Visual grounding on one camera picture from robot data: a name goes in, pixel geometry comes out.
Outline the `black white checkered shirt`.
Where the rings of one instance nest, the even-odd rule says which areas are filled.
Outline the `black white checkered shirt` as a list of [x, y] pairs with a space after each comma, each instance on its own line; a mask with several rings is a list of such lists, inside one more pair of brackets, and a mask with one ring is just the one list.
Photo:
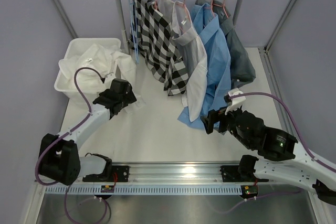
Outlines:
[[[153, 2], [134, 0], [139, 54], [169, 96], [184, 94], [188, 82], [186, 66], [172, 40], [171, 23], [155, 10]], [[131, 35], [129, 45], [134, 50]]]

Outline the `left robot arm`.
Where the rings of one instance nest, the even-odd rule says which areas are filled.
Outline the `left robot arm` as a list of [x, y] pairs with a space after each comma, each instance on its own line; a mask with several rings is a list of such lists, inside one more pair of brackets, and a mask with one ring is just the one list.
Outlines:
[[136, 102], [131, 84], [114, 79], [110, 88], [93, 101], [87, 115], [75, 126], [56, 135], [46, 134], [40, 145], [35, 176], [52, 179], [52, 184], [73, 184], [77, 178], [106, 182], [112, 179], [112, 160], [101, 154], [81, 157], [79, 149], [103, 124], [122, 109]]

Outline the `blue wire hanger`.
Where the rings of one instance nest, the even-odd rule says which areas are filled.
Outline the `blue wire hanger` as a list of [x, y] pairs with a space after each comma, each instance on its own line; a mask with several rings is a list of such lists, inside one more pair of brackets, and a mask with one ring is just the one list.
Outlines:
[[139, 64], [139, 50], [138, 50], [138, 25], [137, 18], [135, 15], [135, 5], [134, 0], [128, 0], [129, 10], [130, 10], [130, 23], [131, 23], [131, 36], [133, 39], [133, 48], [135, 53], [135, 63]]

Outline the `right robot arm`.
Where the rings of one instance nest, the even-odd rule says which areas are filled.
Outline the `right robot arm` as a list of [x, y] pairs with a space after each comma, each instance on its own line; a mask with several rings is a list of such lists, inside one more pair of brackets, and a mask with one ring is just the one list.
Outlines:
[[265, 182], [274, 180], [315, 192], [318, 199], [335, 205], [335, 175], [309, 157], [302, 144], [291, 134], [265, 126], [263, 119], [237, 109], [211, 110], [202, 116], [207, 134], [214, 131], [230, 133], [257, 156], [243, 155], [238, 165], [222, 166], [225, 182]]

